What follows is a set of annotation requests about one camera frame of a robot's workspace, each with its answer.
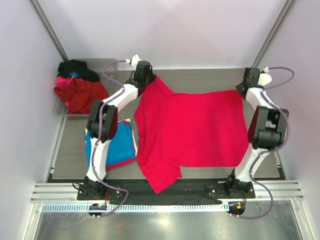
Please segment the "crimson pink t-shirt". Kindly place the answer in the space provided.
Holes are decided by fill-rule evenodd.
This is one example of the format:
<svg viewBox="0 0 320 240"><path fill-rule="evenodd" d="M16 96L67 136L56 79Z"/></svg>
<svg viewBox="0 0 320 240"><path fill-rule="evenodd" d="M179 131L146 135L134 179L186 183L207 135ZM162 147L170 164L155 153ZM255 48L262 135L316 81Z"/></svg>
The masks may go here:
<svg viewBox="0 0 320 240"><path fill-rule="evenodd" d="M137 163L156 194L182 177L181 167L236 167L249 145L236 90L175 93L156 78L141 95L134 120Z"/></svg>

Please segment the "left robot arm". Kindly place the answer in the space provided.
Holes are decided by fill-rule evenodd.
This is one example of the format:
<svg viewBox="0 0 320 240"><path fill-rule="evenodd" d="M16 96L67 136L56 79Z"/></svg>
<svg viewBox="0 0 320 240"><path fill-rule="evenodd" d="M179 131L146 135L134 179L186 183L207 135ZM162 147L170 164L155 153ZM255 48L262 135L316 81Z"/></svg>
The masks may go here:
<svg viewBox="0 0 320 240"><path fill-rule="evenodd" d="M86 126L91 142L90 165L78 193L97 200L105 197L110 189L124 192L126 198L129 195L128 190L104 182L108 150L117 133L118 113L137 99L156 79L151 63L140 59L138 55L124 62L133 68L130 78L125 83L110 79L120 85L120 90L106 99L95 100L92 103Z"/></svg>

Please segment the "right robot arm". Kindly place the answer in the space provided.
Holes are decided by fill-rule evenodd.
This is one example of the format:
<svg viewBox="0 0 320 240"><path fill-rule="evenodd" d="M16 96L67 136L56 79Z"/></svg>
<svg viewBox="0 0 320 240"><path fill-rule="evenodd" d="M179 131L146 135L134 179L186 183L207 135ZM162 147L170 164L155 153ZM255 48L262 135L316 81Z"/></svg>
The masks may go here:
<svg viewBox="0 0 320 240"><path fill-rule="evenodd" d="M263 160L278 149L286 139L289 111L280 108L268 97L266 85L271 83L270 68L247 67L237 92L254 109L249 125L248 148L240 162L228 176L226 194L230 198L244 198L253 192L254 175Z"/></svg>

